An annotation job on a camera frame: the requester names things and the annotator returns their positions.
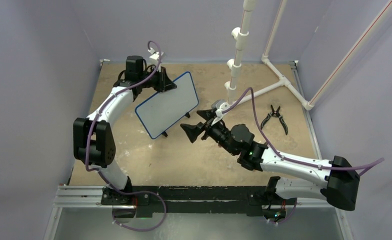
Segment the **blue framed whiteboard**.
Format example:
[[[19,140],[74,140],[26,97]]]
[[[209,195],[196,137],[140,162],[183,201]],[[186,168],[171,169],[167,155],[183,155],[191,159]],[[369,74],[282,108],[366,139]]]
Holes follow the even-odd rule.
[[[167,136],[167,131],[199,105],[193,76],[189,71],[178,76],[175,89],[157,92],[137,105],[134,112],[153,140]]]

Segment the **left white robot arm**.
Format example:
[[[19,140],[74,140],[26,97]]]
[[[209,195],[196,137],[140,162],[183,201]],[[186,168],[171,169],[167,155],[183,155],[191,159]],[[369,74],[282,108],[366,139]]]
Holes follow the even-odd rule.
[[[84,164],[87,172],[96,172],[122,205],[130,203],[135,192],[130,178],[115,161],[112,127],[143,89],[164,93],[177,87],[161,65],[161,53],[153,53],[149,59],[151,65],[142,56],[128,56],[125,69],[118,74],[108,97],[87,117],[78,117],[73,122],[74,158]]]

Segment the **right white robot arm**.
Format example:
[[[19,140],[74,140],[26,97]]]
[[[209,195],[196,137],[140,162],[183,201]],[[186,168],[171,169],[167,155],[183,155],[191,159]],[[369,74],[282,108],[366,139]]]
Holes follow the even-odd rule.
[[[264,196],[272,204],[280,200],[310,198],[325,200],[344,211],[356,208],[361,176],[348,160],[334,156],[332,160],[307,158],[278,150],[255,141],[255,135],[245,124],[227,128],[224,121],[214,123],[210,110],[199,110],[205,119],[195,125],[182,123],[180,127],[191,143],[197,139],[214,140],[221,148],[249,171],[276,172],[295,177],[271,177]]]

